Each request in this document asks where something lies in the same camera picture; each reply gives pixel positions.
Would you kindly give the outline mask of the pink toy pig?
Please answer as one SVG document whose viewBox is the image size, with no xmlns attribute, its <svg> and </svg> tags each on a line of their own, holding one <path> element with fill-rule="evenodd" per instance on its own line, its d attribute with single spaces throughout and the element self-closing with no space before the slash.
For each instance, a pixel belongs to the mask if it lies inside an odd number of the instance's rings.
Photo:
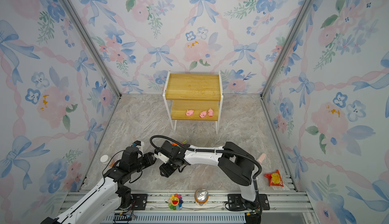
<svg viewBox="0 0 389 224">
<path fill-rule="evenodd" d="M 207 115 L 207 111 L 202 111 L 202 112 L 199 114 L 200 118 L 205 118 L 206 115 Z"/>
<path fill-rule="evenodd" d="M 213 117 L 213 115 L 214 115 L 214 111 L 213 111 L 213 109 L 210 108 L 210 109 L 208 110 L 208 116 L 209 116 L 209 117 Z"/>
<path fill-rule="evenodd" d="M 186 116 L 192 116 L 194 115 L 194 110 L 187 110 L 185 113 Z"/>
</svg>

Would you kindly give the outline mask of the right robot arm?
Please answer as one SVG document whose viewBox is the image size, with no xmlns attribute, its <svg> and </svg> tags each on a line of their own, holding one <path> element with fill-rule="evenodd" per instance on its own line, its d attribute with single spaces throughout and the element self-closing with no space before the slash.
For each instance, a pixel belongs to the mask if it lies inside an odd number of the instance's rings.
<svg viewBox="0 0 389 224">
<path fill-rule="evenodd" d="M 254 157 L 232 142 L 217 148 L 201 148 L 188 144 L 171 143 L 166 140 L 155 148 L 155 157 L 163 161 L 160 174 L 169 177 L 178 168 L 186 165 L 212 165 L 219 167 L 227 177 L 239 185 L 245 202 L 258 204 L 257 177 L 262 167 Z"/>
</svg>

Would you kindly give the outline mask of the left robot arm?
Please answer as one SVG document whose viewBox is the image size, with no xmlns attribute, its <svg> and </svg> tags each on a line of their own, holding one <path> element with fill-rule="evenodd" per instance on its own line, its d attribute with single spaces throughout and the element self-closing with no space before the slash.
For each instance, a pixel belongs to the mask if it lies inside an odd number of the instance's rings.
<svg viewBox="0 0 389 224">
<path fill-rule="evenodd" d="M 56 218 L 45 218 L 43 224 L 99 224 L 115 210 L 127 209 L 133 203 L 131 189 L 125 184 L 131 175 L 141 173 L 156 162 L 154 153 L 143 154 L 136 146 L 127 147 L 122 158 L 103 174 L 103 178 Z"/>
</svg>

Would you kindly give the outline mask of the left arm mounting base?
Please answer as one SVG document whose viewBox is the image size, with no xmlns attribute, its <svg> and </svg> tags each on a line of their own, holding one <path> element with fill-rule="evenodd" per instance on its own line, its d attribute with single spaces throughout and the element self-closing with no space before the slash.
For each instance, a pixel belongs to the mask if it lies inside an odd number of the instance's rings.
<svg viewBox="0 0 389 224">
<path fill-rule="evenodd" d="M 125 194 L 122 197 L 120 210 L 145 210 L 148 194 Z"/>
</svg>

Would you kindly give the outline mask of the right arm mounting base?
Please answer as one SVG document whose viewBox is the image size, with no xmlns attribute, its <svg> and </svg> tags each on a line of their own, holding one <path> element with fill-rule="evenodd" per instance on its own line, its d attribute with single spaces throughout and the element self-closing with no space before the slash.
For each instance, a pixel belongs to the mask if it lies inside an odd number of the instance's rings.
<svg viewBox="0 0 389 224">
<path fill-rule="evenodd" d="M 260 211 L 270 210 L 270 205 L 266 194 L 257 194 L 254 202 L 243 199 L 241 194 L 228 194 L 225 208 L 229 211 Z"/>
</svg>

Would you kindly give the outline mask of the white capped pill bottle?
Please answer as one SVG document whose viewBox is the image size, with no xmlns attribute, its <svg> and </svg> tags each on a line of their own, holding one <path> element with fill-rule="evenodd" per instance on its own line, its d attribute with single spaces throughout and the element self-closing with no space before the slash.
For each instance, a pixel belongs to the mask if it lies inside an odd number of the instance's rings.
<svg viewBox="0 0 389 224">
<path fill-rule="evenodd" d="M 110 157 L 108 155 L 102 155 L 100 157 L 100 162 L 102 164 L 109 164 L 110 163 Z"/>
</svg>

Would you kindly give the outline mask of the rainbow smiling flower plush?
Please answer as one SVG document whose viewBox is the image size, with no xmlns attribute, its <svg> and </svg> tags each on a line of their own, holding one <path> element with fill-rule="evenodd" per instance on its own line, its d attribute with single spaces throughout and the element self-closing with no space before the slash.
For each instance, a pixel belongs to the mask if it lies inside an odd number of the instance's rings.
<svg viewBox="0 0 389 224">
<path fill-rule="evenodd" d="M 173 194 L 169 197 L 168 207 L 171 210 L 180 210 L 182 208 L 183 199 L 180 194 Z"/>
</svg>

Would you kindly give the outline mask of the orange metal can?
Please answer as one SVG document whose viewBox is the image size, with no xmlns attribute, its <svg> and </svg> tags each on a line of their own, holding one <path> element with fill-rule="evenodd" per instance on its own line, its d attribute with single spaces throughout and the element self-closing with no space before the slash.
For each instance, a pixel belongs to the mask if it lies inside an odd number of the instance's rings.
<svg viewBox="0 0 389 224">
<path fill-rule="evenodd" d="M 205 188 L 199 188 L 195 191 L 194 200 L 197 206 L 204 207 L 208 199 L 209 192 Z"/>
</svg>

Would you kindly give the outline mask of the small red toy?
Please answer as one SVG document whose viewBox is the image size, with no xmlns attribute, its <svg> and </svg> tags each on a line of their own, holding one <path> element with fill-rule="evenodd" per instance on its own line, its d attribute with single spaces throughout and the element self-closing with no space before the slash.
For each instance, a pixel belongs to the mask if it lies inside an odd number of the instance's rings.
<svg viewBox="0 0 389 224">
<path fill-rule="evenodd" d="M 264 174 L 264 177 L 268 179 L 268 185 L 270 187 L 283 187 L 284 183 L 279 170 L 272 173 Z"/>
</svg>

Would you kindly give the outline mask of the wooden two-tier white-frame shelf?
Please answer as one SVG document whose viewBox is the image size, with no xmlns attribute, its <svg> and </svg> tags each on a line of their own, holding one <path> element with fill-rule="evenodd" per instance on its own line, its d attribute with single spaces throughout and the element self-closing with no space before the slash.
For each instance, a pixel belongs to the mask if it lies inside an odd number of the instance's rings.
<svg viewBox="0 0 389 224">
<path fill-rule="evenodd" d="M 223 87 L 221 74 L 178 74 L 168 72 L 162 94 L 172 130 L 178 121 L 212 121 L 215 132 L 219 132 L 223 106 Z M 213 109 L 213 117 L 200 118 L 202 111 Z M 194 115 L 186 116 L 187 110 Z"/>
</svg>

